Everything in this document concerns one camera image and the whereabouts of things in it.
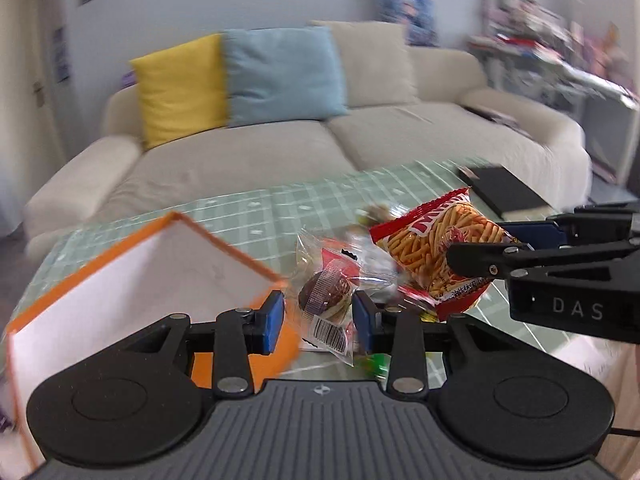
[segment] white logo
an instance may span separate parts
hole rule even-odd
[[[320,384],[320,386],[316,386],[314,388],[314,392],[319,396],[325,396],[326,394],[331,392],[331,388],[328,386],[324,386],[324,384]]]

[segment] beige couch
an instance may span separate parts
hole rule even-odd
[[[327,122],[221,128],[148,152],[136,88],[118,92],[106,107],[102,138],[28,203],[28,255],[42,258],[61,234],[88,222],[412,160],[480,156],[507,167],[557,208],[586,201],[591,163],[577,123],[489,88],[480,64],[465,52],[411,47],[410,60],[414,104],[353,108]],[[530,138],[460,105],[512,115]]]

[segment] red snack package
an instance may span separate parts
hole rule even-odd
[[[396,220],[372,227],[370,234],[373,243],[389,253],[428,292],[439,312],[441,306],[444,308],[442,304],[449,301],[456,302],[458,312],[468,309],[490,282],[457,276],[449,269],[446,253],[452,243],[513,241],[504,229],[471,205],[467,188],[451,191]]]

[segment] pillow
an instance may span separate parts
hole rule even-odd
[[[229,126],[344,115],[342,67],[325,27],[228,30]]]
[[[131,64],[148,150],[226,125],[220,34],[139,57]]]
[[[380,20],[404,25],[404,37],[413,46],[437,46],[432,0],[376,0]]]
[[[312,22],[334,34],[347,85],[347,105],[417,102],[414,70],[404,44],[404,28],[382,22]]]

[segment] barcode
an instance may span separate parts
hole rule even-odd
[[[347,337],[339,326],[319,316],[314,316],[311,330],[314,338],[318,339],[318,341],[327,345],[331,350],[335,350],[341,355],[346,355]]]

